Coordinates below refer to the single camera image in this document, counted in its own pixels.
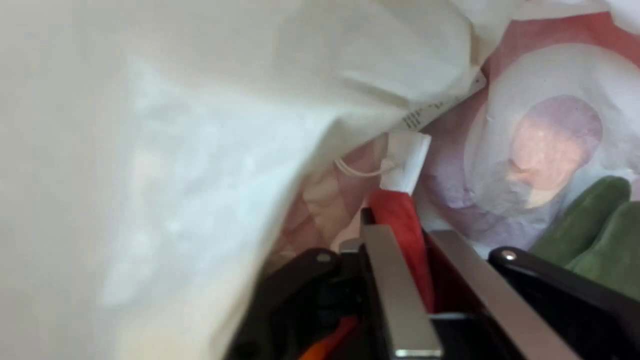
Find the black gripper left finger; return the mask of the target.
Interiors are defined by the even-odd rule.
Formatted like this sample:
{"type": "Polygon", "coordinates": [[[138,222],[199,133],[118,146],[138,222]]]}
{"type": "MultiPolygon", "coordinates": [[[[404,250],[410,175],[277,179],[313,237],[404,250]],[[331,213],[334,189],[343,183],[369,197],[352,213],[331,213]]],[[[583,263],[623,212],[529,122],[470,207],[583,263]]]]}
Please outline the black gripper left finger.
{"type": "Polygon", "coordinates": [[[389,360],[440,360],[443,347],[389,226],[362,228],[389,360]]]}

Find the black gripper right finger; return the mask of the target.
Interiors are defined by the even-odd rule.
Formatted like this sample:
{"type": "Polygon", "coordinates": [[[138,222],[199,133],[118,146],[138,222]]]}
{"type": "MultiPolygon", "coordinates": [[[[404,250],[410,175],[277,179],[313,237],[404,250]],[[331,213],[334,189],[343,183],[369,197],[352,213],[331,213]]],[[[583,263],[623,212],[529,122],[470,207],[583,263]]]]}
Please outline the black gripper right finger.
{"type": "Polygon", "coordinates": [[[552,325],[457,231],[433,230],[429,237],[525,360],[577,360],[552,325]]]}

